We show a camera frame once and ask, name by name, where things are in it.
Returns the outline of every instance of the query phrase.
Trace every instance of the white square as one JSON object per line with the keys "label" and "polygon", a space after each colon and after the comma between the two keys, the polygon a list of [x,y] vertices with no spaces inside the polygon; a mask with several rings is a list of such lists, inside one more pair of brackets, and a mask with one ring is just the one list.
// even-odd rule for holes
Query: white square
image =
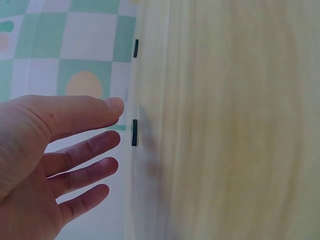
{"label": "white square", "polygon": [[66,13],[69,12],[71,0],[46,0],[42,12]]}
{"label": "white square", "polygon": [[39,14],[44,8],[46,0],[30,0],[28,8],[26,9],[27,14]]}
{"label": "white square", "polygon": [[59,59],[31,59],[27,73],[27,94],[57,94]]}
{"label": "white square", "polygon": [[132,4],[130,0],[120,0],[119,15],[136,17],[138,12],[138,4]]}
{"label": "white square", "polygon": [[112,61],[116,29],[117,15],[70,12],[60,58]]}
{"label": "white square", "polygon": [[6,21],[13,23],[11,32],[0,32],[0,60],[14,59],[24,15],[1,18],[0,24]]}
{"label": "white square", "polygon": [[15,59],[13,61],[11,99],[27,94],[29,64],[30,59]]}
{"label": "white square", "polygon": [[[128,89],[131,75],[131,63],[113,62],[110,82],[110,97],[122,98],[125,106],[128,102]],[[120,117],[119,125],[126,125],[127,108],[124,108],[124,113]]]}

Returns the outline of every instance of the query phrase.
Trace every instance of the wooden door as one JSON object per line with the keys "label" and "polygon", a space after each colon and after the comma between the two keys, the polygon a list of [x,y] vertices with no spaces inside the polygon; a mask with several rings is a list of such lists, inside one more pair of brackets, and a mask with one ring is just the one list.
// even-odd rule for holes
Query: wooden door
{"label": "wooden door", "polygon": [[319,9],[143,1],[128,239],[320,239]]}

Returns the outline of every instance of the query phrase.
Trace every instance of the fingernail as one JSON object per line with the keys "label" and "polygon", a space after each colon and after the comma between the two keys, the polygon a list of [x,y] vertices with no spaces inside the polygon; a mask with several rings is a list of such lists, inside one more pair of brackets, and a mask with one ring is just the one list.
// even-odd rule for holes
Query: fingernail
{"label": "fingernail", "polygon": [[104,102],[113,110],[119,111],[124,107],[124,101],[119,97],[109,97]]}

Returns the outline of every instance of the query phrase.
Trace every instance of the wall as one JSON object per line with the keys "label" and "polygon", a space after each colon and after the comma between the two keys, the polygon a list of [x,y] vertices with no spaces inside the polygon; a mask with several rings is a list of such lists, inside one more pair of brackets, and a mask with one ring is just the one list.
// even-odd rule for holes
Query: wall
{"label": "wall", "polygon": [[[129,0],[0,1],[0,102],[26,94],[111,96],[126,102],[136,14],[137,6]],[[112,127],[122,137],[125,118],[126,111]],[[54,142],[47,151],[75,144],[101,131],[105,129]],[[106,154],[119,161],[118,172],[102,181],[110,187],[109,197],[67,225],[58,240],[124,238],[123,148],[122,140],[118,148]]]}

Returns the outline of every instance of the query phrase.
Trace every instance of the green square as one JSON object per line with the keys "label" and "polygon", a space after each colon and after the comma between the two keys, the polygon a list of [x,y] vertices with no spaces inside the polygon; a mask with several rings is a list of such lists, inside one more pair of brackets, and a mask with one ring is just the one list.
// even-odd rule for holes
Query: green square
{"label": "green square", "polygon": [[59,58],[67,13],[34,13],[24,17],[16,47],[18,59]]}
{"label": "green square", "polygon": [[10,99],[13,65],[13,60],[0,60],[0,102]]}
{"label": "green square", "polygon": [[0,1],[0,18],[7,18],[26,13],[30,0]]}
{"label": "green square", "polygon": [[110,96],[111,71],[111,61],[60,59],[56,94],[67,95],[66,88],[69,81],[82,73],[90,72],[101,84],[101,98],[107,98]]}
{"label": "green square", "polygon": [[135,17],[118,16],[113,50],[114,62],[131,62],[135,26]]}
{"label": "green square", "polygon": [[118,14],[120,0],[72,0],[70,12]]}

